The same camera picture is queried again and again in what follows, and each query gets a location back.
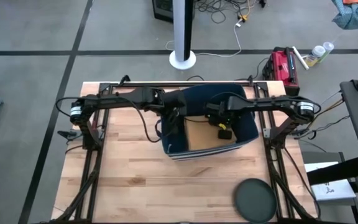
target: wooden table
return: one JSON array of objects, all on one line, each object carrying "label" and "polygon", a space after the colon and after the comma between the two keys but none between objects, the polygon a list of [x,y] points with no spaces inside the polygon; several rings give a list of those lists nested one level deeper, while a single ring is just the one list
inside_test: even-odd
[{"label": "wooden table", "polygon": [[[267,83],[271,96],[285,94],[282,82]],[[81,96],[97,93],[98,87],[99,83],[84,82]],[[251,87],[244,89],[248,98],[254,98]],[[121,92],[131,90],[118,89]],[[154,124],[158,117],[153,112],[143,114],[150,137],[157,139]],[[277,125],[287,118],[279,111],[274,112],[274,117]],[[269,124],[267,113],[265,119]],[[135,109],[110,110],[93,221],[244,222],[232,204],[234,187],[247,178],[259,178],[270,184],[258,117],[255,122],[260,137],[242,148],[175,162],[164,154],[161,143],[147,141]],[[73,142],[69,147],[79,144],[81,141]],[[287,149],[307,181],[298,141],[288,137]],[[79,148],[66,155],[52,218],[62,214],[77,194],[85,154],[85,150]],[[290,190],[302,206],[316,216],[313,199],[284,151],[283,158]],[[280,200],[286,216],[282,192]],[[87,209],[87,198],[84,209]]]}]

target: plastic bottle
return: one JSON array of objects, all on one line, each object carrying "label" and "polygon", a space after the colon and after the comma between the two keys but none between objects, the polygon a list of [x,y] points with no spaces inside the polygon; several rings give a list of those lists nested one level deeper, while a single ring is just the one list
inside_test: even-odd
[{"label": "plastic bottle", "polygon": [[317,63],[321,63],[324,60],[324,58],[326,58],[329,55],[329,53],[331,53],[331,51],[334,50],[334,44],[330,42],[324,42],[323,47],[324,49],[326,49],[326,53],[317,61]]},{"label": "plastic bottle", "polygon": [[317,45],[305,58],[305,62],[309,67],[313,67],[317,61],[326,53],[324,47]]}]

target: round black disc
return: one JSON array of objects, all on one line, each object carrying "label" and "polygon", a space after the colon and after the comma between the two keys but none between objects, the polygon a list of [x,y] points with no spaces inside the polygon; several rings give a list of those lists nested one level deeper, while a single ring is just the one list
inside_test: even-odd
[{"label": "round black disc", "polygon": [[251,223],[267,223],[277,210],[272,188],[263,180],[243,180],[234,190],[234,206],[242,218]]}]

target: white paper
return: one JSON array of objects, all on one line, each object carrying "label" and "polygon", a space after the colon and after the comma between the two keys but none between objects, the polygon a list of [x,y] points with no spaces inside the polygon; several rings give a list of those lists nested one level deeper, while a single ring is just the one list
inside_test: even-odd
[{"label": "white paper", "polygon": [[[309,172],[327,166],[332,166],[337,163],[338,162],[319,162],[313,164],[305,164],[305,169],[307,172]],[[356,197],[351,185],[347,180],[337,180],[325,184],[312,185],[311,189],[316,196],[317,201]]]}]

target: gray concrete floor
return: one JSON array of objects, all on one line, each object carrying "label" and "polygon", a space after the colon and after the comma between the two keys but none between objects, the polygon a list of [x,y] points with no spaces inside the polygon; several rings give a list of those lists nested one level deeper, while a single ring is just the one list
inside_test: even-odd
[{"label": "gray concrete floor", "polygon": [[[0,50],[70,50],[86,0],[0,1]],[[310,49],[335,41],[340,49],[358,49],[358,30],[342,31],[331,22],[336,14],[331,1],[269,1],[252,9],[239,29],[243,49],[292,46]],[[205,12],[193,23],[194,49],[236,49],[234,14],[214,24]],[[164,49],[173,39],[172,25],[153,18],[150,1],[94,0],[80,50]],[[188,71],[173,69],[168,56],[77,57],[65,96],[77,96],[82,82],[117,81],[128,74],[133,80],[186,80],[201,75],[206,80],[245,78],[267,55],[232,58],[199,56]],[[0,223],[16,223],[34,171],[57,90],[67,64],[66,56],[0,56]],[[322,102],[339,90],[341,81],[358,78],[358,55],[330,55],[324,63],[305,71],[298,65],[301,95]],[[322,116],[317,125],[346,114],[344,106]],[[70,128],[59,116],[57,130]],[[358,143],[349,120],[322,132],[313,141],[327,151],[341,149],[347,159],[358,156]],[[308,145],[302,150],[314,151]],[[31,222],[48,220],[63,166],[64,140],[53,136]],[[354,222],[350,208],[323,207],[323,220]]]}]

